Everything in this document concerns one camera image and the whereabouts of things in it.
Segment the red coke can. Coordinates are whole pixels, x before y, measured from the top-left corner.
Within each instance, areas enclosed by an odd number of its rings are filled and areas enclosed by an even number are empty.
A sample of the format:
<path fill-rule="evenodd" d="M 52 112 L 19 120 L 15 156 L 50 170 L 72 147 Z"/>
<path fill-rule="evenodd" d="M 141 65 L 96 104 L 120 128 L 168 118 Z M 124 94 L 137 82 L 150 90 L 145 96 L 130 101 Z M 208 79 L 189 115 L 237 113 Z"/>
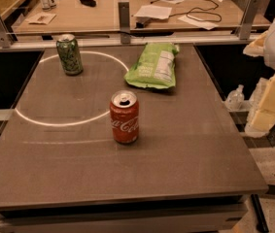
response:
<path fill-rule="evenodd" d="M 110 117 L 114 139 L 131 144 L 139 136 L 139 101 L 129 90 L 117 91 L 111 98 Z"/>

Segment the green soda can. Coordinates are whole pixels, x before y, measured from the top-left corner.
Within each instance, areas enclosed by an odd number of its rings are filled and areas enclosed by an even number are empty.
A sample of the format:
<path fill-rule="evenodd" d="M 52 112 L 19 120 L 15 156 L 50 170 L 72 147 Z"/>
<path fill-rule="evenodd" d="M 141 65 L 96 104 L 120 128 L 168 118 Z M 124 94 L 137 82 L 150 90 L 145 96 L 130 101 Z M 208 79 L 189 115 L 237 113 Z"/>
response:
<path fill-rule="evenodd" d="M 61 35 L 56 41 L 56 48 L 66 75 L 74 76 L 83 72 L 79 45 L 74 35 Z"/>

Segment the clear sanitizer bottle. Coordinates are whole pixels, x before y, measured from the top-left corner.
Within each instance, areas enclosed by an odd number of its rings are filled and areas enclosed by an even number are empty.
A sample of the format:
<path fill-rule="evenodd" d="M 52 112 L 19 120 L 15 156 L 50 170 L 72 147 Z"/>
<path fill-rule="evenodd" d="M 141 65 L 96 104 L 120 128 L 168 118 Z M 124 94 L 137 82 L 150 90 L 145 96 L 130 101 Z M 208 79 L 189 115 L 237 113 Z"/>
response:
<path fill-rule="evenodd" d="M 226 107 L 230 111 L 237 111 L 241 108 L 244 101 L 243 84 L 239 84 L 235 90 L 229 92 L 226 100 L 224 101 Z"/>

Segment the white paper sheet right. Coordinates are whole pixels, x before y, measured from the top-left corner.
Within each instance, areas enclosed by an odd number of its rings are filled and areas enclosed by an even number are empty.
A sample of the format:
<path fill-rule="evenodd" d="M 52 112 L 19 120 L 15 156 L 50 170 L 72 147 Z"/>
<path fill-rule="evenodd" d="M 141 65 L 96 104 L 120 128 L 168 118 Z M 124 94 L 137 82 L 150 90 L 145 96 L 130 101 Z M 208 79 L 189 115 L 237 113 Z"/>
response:
<path fill-rule="evenodd" d="M 198 21 L 197 17 L 181 16 L 179 17 L 179 20 L 206 30 L 211 30 L 217 27 L 216 23 L 209 22 L 209 21 Z"/>

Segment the green chip bag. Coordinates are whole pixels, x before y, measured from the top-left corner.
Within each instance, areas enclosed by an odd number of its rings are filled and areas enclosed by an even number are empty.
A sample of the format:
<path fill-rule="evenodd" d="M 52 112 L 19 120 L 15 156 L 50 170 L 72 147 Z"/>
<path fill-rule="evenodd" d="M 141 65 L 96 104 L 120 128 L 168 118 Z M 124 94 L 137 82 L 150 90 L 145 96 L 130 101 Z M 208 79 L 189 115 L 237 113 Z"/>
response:
<path fill-rule="evenodd" d="M 175 58 L 180 48 L 172 43 L 148 43 L 125 81 L 141 88 L 168 89 L 176 85 Z"/>

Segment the white paper sheet centre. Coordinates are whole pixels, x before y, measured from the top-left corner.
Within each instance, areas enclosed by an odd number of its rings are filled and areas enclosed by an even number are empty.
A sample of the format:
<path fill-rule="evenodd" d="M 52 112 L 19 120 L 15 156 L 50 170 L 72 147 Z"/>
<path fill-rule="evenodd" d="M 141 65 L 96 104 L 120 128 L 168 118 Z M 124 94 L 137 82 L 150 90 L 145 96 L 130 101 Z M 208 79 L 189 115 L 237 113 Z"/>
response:
<path fill-rule="evenodd" d="M 171 15 L 171 7 L 161 7 L 155 5 L 145 5 L 141 6 L 137 13 L 134 14 L 135 17 L 150 17 L 156 19 L 168 19 Z"/>

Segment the wooden background desk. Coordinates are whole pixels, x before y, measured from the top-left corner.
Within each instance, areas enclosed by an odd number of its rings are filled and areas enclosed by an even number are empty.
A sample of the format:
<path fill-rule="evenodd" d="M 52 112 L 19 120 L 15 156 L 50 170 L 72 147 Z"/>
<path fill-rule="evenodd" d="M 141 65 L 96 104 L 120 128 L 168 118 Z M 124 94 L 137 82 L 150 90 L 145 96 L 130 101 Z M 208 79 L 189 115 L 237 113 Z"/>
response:
<path fill-rule="evenodd" d="M 179 20 L 192 8 L 202 8 L 208 11 L 205 15 L 195 14 L 197 19 L 210 19 L 217 24 L 217 29 L 235 28 L 241 22 L 243 11 L 232 0 L 185 0 L 178 4 L 163 1 L 152 3 L 151 0 L 95 0 L 95 7 L 88 7 L 79 0 L 58 0 L 56 7 L 50 10 L 56 17 L 48 24 L 29 24 L 26 19 L 41 12 L 41 6 L 36 6 L 16 29 L 17 34 L 50 34 L 60 32 L 116 32 L 120 29 L 119 1 L 129 2 L 130 29 L 136 29 L 137 17 L 134 16 L 141 6 L 155 5 L 171 7 L 168 19 L 155 19 L 146 27 L 147 30 L 178 31 L 191 30 L 196 26 Z"/>

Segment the black object on desk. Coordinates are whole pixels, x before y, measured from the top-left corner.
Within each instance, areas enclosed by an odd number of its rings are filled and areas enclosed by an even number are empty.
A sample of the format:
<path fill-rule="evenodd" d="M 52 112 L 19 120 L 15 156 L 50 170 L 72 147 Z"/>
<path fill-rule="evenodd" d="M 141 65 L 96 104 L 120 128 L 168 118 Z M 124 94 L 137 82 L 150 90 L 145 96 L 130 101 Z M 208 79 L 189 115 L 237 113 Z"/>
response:
<path fill-rule="evenodd" d="M 80 0 L 80 2 L 88 7 L 95 7 L 96 6 L 96 2 L 94 0 Z"/>

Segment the small paper card left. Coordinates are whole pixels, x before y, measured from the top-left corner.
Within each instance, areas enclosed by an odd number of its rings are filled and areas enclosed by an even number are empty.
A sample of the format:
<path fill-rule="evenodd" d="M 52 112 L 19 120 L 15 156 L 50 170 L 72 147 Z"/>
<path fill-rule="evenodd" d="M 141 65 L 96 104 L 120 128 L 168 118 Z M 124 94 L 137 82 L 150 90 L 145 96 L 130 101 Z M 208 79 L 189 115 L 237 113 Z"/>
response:
<path fill-rule="evenodd" d="M 44 24 L 48 25 L 54 18 L 56 14 L 44 13 L 41 12 L 33 17 L 27 18 L 26 21 L 29 24 Z"/>

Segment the right metal bracket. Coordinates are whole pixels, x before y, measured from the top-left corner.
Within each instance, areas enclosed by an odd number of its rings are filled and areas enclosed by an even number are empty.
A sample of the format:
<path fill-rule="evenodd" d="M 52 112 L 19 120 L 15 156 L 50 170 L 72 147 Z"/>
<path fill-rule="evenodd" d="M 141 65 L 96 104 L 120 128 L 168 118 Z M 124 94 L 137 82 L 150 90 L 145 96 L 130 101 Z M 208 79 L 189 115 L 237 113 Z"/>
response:
<path fill-rule="evenodd" d="M 239 27 L 236 30 L 236 36 L 240 40 L 247 40 L 251 35 L 252 26 L 258 11 L 260 0 L 247 0 L 244 14 Z"/>

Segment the middle metal bracket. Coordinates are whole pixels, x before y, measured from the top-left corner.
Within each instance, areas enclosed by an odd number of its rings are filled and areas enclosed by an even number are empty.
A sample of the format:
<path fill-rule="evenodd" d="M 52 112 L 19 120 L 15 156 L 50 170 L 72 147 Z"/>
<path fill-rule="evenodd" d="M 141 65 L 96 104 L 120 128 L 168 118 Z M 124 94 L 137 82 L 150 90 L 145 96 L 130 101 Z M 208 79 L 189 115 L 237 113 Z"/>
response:
<path fill-rule="evenodd" d="M 119 1 L 120 42 L 130 43 L 130 11 L 128 1 Z"/>

